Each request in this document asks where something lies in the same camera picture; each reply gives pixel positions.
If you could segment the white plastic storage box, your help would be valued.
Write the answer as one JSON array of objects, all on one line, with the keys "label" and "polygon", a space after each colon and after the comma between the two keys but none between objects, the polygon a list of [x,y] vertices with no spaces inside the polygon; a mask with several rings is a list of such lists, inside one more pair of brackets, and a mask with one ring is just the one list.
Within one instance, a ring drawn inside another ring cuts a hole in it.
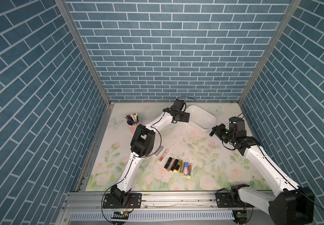
[{"label": "white plastic storage box", "polygon": [[217,122],[214,115],[196,105],[187,107],[185,112],[190,114],[189,123],[203,131],[212,129]]}]

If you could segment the pink nude lipstick tube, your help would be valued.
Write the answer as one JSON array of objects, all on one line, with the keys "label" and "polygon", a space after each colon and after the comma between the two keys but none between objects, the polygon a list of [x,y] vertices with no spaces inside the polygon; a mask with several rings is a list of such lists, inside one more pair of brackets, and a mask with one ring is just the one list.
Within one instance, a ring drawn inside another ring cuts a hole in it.
[{"label": "pink nude lipstick tube", "polygon": [[159,158],[159,161],[160,162],[162,162],[163,161],[163,159],[166,157],[166,155],[168,154],[168,152],[169,152],[169,149],[166,149],[164,152],[163,152],[163,154],[160,156],[160,158]]}]

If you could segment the silver lipstick tube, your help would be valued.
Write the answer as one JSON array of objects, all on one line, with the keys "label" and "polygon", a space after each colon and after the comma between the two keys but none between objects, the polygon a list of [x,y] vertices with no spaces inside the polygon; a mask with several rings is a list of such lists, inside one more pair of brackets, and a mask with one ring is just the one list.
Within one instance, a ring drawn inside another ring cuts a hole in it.
[{"label": "silver lipstick tube", "polygon": [[160,152],[163,150],[163,146],[161,145],[158,149],[157,149],[157,151],[154,153],[154,155],[155,156],[158,156],[159,154],[160,154]]}]

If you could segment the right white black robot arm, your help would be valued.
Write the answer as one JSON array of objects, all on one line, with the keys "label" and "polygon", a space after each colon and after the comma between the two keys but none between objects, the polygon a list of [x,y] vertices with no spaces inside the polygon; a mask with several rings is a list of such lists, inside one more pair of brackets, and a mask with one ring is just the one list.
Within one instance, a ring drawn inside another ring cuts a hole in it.
[{"label": "right white black robot arm", "polygon": [[266,153],[258,140],[247,135],[242,118],[231,117],[229,125],[212,128],[212,136],[229,143],[248,159],[273,191],[267,195],[247,184],[231,187],[229,199],[233,205],[246,203],[268,214],[276,225],[306,225],[313,222],[315,195],[308,187],[292,180]]}]

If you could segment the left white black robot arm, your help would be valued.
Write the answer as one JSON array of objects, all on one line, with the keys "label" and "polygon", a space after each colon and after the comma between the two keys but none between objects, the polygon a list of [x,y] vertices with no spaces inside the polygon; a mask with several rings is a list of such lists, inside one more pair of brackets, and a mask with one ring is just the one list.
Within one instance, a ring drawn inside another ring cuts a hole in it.
[{"label": "left white black robot arm", "polygon": [[186,112],[186,102],[177,98],[173,105],[163,109],[162,114],[155,120],[146,125],[139,124],[136,127],[131,140],[131,153],[126,168],[118,182],[107,188],[118,206],[124,207],[128,203],[132,180],[143,159],[154,155],[152,151],[156,134],[161,136],[160,131],[167,125],[177,122],[188,123],[189,119],[190,114]]}]

